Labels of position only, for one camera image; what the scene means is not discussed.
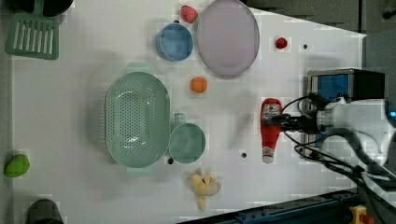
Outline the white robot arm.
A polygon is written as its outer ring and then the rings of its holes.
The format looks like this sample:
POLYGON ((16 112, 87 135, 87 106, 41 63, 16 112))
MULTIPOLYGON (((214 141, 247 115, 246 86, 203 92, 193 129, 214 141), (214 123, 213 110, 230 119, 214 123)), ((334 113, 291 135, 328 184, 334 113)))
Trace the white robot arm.
POLYGON ((299 117, 285 114, 285 107, 274 98, 262 103, 262 155, 274 155, 280 133, 320 134, 323 138, 338 135, 351 143, 361 162, 383 165, 388 159, 390 142, 395 135, 395 112, 385 99, 368 99, 348 103, 344 98, 329 101, 310 93, 314 106, 299 117))

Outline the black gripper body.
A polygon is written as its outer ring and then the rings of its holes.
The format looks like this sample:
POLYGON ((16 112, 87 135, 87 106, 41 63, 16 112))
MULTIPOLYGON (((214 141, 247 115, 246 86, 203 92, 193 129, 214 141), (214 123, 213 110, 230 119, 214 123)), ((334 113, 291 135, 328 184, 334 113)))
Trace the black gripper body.
POLYGON ((285 120, 281 122, 281 130, 316 134, 318 133, 318 125, 315 117, 308 117, 306 115, 291 116, 286 114, 285 120))

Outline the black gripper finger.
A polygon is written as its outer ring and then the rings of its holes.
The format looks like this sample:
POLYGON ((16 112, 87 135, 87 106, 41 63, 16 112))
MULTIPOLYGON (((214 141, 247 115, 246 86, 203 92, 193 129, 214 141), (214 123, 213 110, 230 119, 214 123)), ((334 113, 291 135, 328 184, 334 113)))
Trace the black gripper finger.
POLYGON ((282 127, 283 126, 283 123, 284 122, 282 122, 282 121, 276 121, 276 120, 266 120, 265 122, 264 122, 264 125, 265 126, 274 126, 274 127, 282 127))
POLYGON ((281 115, 273 116, 269 119, 270 120, 286 120, 286 119, 288 119, 288 117, 289 117, 289 115, 287 115, 287 114, 281 114, 281 115))

